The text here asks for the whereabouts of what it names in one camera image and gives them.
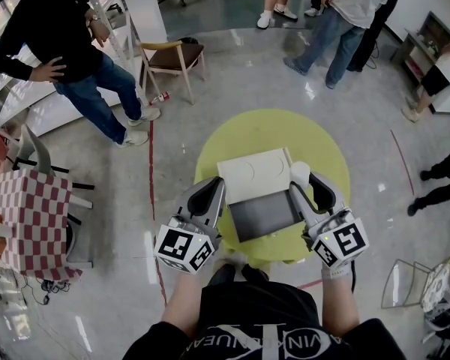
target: chair leg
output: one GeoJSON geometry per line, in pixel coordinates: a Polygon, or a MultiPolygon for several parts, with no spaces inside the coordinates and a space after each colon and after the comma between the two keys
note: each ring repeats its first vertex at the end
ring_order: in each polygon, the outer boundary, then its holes
{"type": "Polygon", "coordinates": [[[52,170],[56,171],[56,172],[61,172],[61,173],[70,173],[69,169],[66,168],[60,168],[59,166],[53,166],[52,165],[52,170]]]}
{"type": "Polygon", "coordinates": [[[192,105],[195,104],[194,94],[192,93],[192,87],[190,86],[190,80],[188,79],[188,72],[184,70],[183,77],[185,78],[185,82],[187,83],[188,94],[190,95],[190,102],[192,105]]]}
{"type": "Polygon", "coordinates": [[[185,0],[180,0],[181,1],[181,6],[182,7],[186,7],[187,6],[187,3],[185,2],[185,0]]]}
{"type": "Polygon", "coordinates": [[[75,216],[73,216],[72,214],[67,214],[67,219],[72,221],[73,223],[75,223],[76,225],[82,225],[82,221],[80,221],[79,219],[77,219],[75,216]]]}
{"type": "Polygon", "coordinates": [[[203,55],[203,52],[200,53],[200,60],[202,61],[202,80],[206,81],[206,66],[205,66],[205,56],[203,55]]]}
{"type": "Polygon", "coordinates": [[[90,184],[72,183],[72,188],[86,189],[88,191],[93,191],[95,189],[95,186],[94,185],[90,185],[90,184]]]}
{"type": "Polygon", "coordinates": [[[74,269],[92,269],[93,262],[92,261],[84,261],[84,262],[70,262],[67,261],[67,264],[74,269]]]}
{"type": "Polygon", "coordinates": [[[155,76],[153,76],[153,72],[150,70],[148,65],[146,65],[145,67],[147,68],[147,73],[150,76],[151,83],[153,84],[155,91],[157,92],[157,96],[160,96],[161,92],[160,89],[158,88],[157,80],[155,80],[155,76]]]}
{"type": "Polygon", "coordinates": [[[178,58],[180,59],[181,64],[181,72],[183,73],[183,77],[185,78],[185,82],[187,83],[188,94],[190,95],[190,102],[192,105],[195,104],[194,94],[192,93],[192,87],[190,86],[190,80],[188,79],[187,68],[185,67],[185,60],[183,59],[182,47],[177,46],[178,58]]]}
{"type": "Polygon", "coordinates": [[[87,209],[93,209],[93,202],[81,199],[75,195],[70,195],[70,204],[75,204],[76,206],[81,206],[87,209]]]}

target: black shoe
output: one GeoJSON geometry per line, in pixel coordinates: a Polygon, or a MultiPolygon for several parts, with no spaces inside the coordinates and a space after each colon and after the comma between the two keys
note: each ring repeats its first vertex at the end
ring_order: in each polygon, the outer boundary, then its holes
{"type": "Polygon", "coordinates": [[[413,204],[409,205],[408,209],[406,210],[406,213],[411,217],[415,216],[415,213],[420,209],[418,205],[419,199],[415,199],[413,204]]]}
{"type": "Polygon", "coordinates": [[[349,64],[346,70],[350,72],[362,72],[363,68],[357,67],[355,64],[349,64]]]}
{"type": "Polygon", "coordinates": [[[269,276],[262,271],[261,269],[255,269],[250,267],[249,264],[245,264],[243,269],[241,270],[241,274],[249,283],[263,283],[269,281],[269,276]]]}
{"type": "Polygon", "coordinates": [[[430,171],[421,171],[420,172],[420,179],[423,182],[426,182],[427,180],[430,180],[431,179],[430,171]]]}

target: white sneaker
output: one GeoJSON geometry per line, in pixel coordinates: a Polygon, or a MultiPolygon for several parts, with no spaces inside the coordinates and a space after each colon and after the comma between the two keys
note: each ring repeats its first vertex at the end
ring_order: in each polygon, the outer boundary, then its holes
{"type": "Polygon", "coordinates": [[[310,9],[306,10],[304,13],[310,17],[317,17],[317,16],[320,16],[322,14],[322,12],[323,11],[321,9],[310,8],[310,9]]]}
{"type": "Polygon", "coordinates": [[[408,106],[402,108],[402,113],[407,119],[409,119],[413,123],[416,123],[418,120],[420,120],[420,113],[418,113],[414,109],[410,109],[408,106]]]}
{"type": "Polygon", "coordinates": [[[299,19],[299,18],[297,17],[297,15],[295,15],[294,13],[292,13],[292,12],[290,11],[290,9],[288,9],[288,7],[285,7],[283,10],[279,10],[278,7],[277,7],[277,5],[275,5],[275,8],[273,8],[273,11],[274,11],[276,14],[285,16],[287,19],[290,19],[290,20],[295,20],[295,21],[296,21],[296,20],[299,19]]]}
{"type": "Polygon", "coordinates": [[[160,117],[160,114],[160,109],[153,106],[142,107],[142,117],[138,120],[128,119],[128,125],[130,125],[131,127],[136,127],[143,122],[151,122],[155,119],[158,119],[160,117]]]}
{"type": "Polygon", "coordinates": [[[149,133],[144,130],[127,130],[122,144],[115,143],[119,148],[141,146],[149,139],[149,133]]]}
{"type": "Polygon", "coordinates": [[[414,110],[416,107],[419,106],[419,103],[417,103],[415,100],[413,100],[411,97],[405,97],[406,103],[408,104],[408,107],[411,110],[414,110]]]}
{"type": "Polygon", "coordinates": [[[270,23],[270,16],[264,12],[260,15],[260,18],[258,19],[256,26],[260,29],[267,29],[269,23],[270,23]]]}

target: blue jeans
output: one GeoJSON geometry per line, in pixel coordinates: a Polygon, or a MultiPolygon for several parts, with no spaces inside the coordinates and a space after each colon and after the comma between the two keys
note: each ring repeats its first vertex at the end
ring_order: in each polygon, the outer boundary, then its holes
{"type": "Polygon", "coordinates": [[[310,46],[298,58],[293,59],[294,65],[306,74],[312,64],[322,55],[323,51],[340,36],[337,54],[328,69],[327,84],[335,85],[343,77],[345,70],[352,60],[353,54],[362,41],[364,28],[347,22],[333,7],[325,9],[319,18],[318,26],[313,32],[310,46]]]}
{"type": "Polygon", "coordinates": [[[97,87],[118,93],[121,106],[129,119],[138,120],[142,116],[142,104],[135,92],[134,77],[115,65],[105,54],[97,72],[86,79],[67,83],[55,82],[53,85],[84,117],[118,144],[123,143],[126,129],[113,115],[97,87]]]}

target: glossy gray floor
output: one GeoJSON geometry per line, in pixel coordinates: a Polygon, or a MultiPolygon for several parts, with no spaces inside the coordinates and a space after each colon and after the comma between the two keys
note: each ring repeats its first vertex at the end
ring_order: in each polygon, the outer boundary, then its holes
{"type": "MultiPolygon", "coordinates": [[[[263,12],[264,0],[167,0],[160,4],[163,23],[170,40],[199,32],[221,29],[255,28],[263,12]]],[[[304,16],[310,0],[289,0],[288,7],[298,16],[293,22],[274,15],[270,27],[310,29],[314,18],[304,16]]]]}
{"type": "MultiPolygon", "coordinates": [[[[382,59],[376,70],[347,73],[334,91],[324,84],[333,49],[307,77],[289,70],[282,58],[300,53],[308,36],[286,29],[198,34],[205,44],[208,76],[203,82],[199,71],[191,74],[195,106],[186,101],[182,78],[160,78],[161,88],[172,98],[154,123],[155,221],[148,145],[118,149],[86,120],[43,138],[54,164],[70,167],[77,181],[97,185],[94,193],[82,194],[94,201],[94,209],[71,212],[84,222],[77,230],[74,256],[92,259],[95,267],[70,292],[52,295],[46,307],[37,306],[30,289],[24,289],[28,308],[19,313],[30,326],[26,340],[7,328],[0,306],[0,344],[12,359],[120,359],[158,321],[164,299],[151,255],[152,234],[167,221],[173,200],[192,184],[197,157],[209,136],[226,120],[257,108],[305,115],[340,146],[350,171],[351,206],[371,243],[357,262],[355,297],[361,318],[382,319],[408,359],[425,357],[434,342],[421,344],[425,327],[420,308],[381,310],[380,303],[396,259],[431,267],[450,255],[450,202],[407,216],[412,189],[391,131],[415,193],[426,194],[446,182],[422,183],[418,173],[450,152],[450,115],[428,112],[418,124],[409,123],[400,112],[409,94],[407,78],[382,59]]],[[[121,109],[115,111],[124,119],[121,109]]],[[[202,272],[204,281],[211,266],[202,272]]],[[[169,298],[176,272],[163,265],[160,271],[169,298]]],[[[299,287],[320,278],[320,264],[316,259],[275,263],[270,272],[273,281],[299,287]]],[[[32,285],[41,300],[44,293],[34,280],[32,285]]],[[[307,290],[320,306],[321,286],[307,290]]]]}

